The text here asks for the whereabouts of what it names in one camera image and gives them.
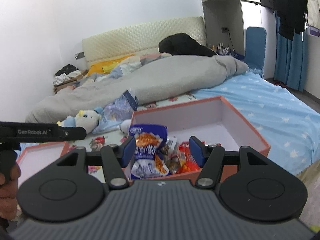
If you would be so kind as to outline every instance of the red snack package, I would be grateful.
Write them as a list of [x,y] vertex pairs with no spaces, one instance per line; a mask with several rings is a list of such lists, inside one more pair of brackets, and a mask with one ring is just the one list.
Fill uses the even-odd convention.
[[185,159],[186,161],[190,161],[193,162],[194,164],[196,164],[196,161],[194,160],[194,158],[192,157],[191,153],[190,153],[190,149],[189,149],[189,142],[182,142],[179,146],[179,152],[180,152],[180,156],[183,155],[182,153],[184,153],[185,155]]
[[197,164],[191,161],[187,161],[185,165],[183,165],[178,169],[176,174],[181,174],[181,173],[190,172],[190,171],[198,171],[198,170],[200,170],[200,167]]

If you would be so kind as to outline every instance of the blue chair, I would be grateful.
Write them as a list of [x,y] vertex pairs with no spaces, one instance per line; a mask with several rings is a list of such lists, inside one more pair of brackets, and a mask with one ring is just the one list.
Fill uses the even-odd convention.
[[249,71],[259,74],[262,78],[264,58],[266,54],[267,31],[261,27],[248,27],[245,39],[244,62]]

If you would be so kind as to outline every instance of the black jacket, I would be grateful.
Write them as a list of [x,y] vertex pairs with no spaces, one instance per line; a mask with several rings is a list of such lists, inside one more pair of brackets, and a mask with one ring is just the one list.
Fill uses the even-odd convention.
[[199,44],[186,33],[177,33],[159,42],[159,52],[171,55],[198,55],[212,57],[217,55],[211,49]]
[[261,5],[277,11],[280,17],[279,34],[293,40],[294,33],[305,31],[307,0],[261,0]]

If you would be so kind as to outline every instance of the tufted headboard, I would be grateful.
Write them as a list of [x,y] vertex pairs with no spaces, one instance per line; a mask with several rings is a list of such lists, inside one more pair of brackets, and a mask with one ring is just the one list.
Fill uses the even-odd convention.
[[206,45],[202,17],[177,18],[116,29],[82,40],[88,68],[95,62],[112,60],[129,54],[158,53],[158,44],[169,35],[187,33]]

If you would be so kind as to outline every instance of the finger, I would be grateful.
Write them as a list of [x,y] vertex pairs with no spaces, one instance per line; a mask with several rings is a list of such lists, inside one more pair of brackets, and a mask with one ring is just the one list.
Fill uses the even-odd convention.
[[15,198],[0,199],[0,213],[7,214],[17,210],[17,200]]
[[0,198],[15,198],[18,192],[18,180],[10,180],[0,187]]
[[17,216],[17,210],[12,211],[12,212],[6,212],[6,213],[1,213],[0,212],[0,217],[8,219],[8,220],[13,220]]
[[21,170],[20,170],[19,165],[16,163],[16,164],[12,167],[12,169],[11,169],[11,171],[10,171],[10,178],[11,178],[12,180],[16,180],[16,179],[18,179],[20,176],[21,176]]
[[5,183],[5,177],[2,173],[0,173],[0,185],[3,185]]

